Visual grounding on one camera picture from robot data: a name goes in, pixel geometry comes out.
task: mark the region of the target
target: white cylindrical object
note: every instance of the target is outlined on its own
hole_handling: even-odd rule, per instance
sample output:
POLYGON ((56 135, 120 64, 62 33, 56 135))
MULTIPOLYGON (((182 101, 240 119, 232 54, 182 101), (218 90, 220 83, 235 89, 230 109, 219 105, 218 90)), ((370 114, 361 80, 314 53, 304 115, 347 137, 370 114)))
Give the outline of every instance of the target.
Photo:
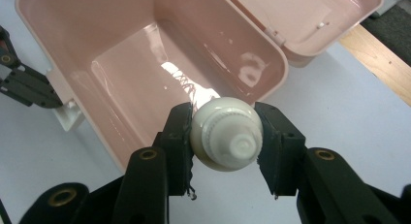
POLYGON ((254 109, 235 98, 209 101, 194 115, 190 142, 208 167, 230 172, 257 159, 263 144, 263 125, 254 109))

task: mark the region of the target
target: white table surface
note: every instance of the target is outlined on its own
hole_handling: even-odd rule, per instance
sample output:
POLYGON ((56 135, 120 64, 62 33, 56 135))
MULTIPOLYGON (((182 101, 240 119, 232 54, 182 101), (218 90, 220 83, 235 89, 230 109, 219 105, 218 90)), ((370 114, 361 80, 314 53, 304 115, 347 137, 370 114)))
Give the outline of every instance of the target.
MULTIPOLYGON (((25 64, 50 69, 14 0, 0 0, 0 25, 25 64)), ((411 183, 410 107, 339 43, 306 68, 291 68, 265 102, 288 116, 308 147, 339 152, 365 182, 396 196, 411 183)), ((171 223, 300 223, 296 198, 275 201, 257 164, 227 174, 194 163, 198 199, 171 198, 171 223)), ((119 176, 88 122, 66 133, 52 111, 0 95, 0 198, 14 223, 54 185, 75 181, 93 191, 119 176)))

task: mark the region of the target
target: bottle cap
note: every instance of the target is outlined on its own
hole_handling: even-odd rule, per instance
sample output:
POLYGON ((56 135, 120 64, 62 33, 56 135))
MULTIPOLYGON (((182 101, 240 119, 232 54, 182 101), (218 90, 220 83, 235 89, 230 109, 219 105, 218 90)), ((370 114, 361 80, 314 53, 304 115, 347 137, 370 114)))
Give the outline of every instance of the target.
POLYGON ((231 170, 252 163, 263 142, 259 126, 237 109, 214 113, 205 122, 202 135, 208 157, 231 170))

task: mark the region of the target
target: wooden board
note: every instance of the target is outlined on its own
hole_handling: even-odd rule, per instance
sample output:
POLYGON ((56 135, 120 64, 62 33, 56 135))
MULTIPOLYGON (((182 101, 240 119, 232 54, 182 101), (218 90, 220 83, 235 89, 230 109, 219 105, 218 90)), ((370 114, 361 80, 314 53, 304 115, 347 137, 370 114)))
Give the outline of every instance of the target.
POLYGON ((339 41, 378 79, 411 106, 411 68, 361 25, 339 41))

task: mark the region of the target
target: pink container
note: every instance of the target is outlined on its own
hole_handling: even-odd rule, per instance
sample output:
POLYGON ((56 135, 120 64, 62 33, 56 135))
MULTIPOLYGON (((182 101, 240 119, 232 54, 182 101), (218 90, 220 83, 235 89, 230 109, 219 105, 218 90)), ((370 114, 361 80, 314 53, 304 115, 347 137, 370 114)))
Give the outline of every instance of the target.
POLYGON ((16 0, 16 9, 53 64, 62 122, 79 106, 125 168, 173 106, 262 100, 286 79, 287 59, 306 64, 381 2, 16 0))

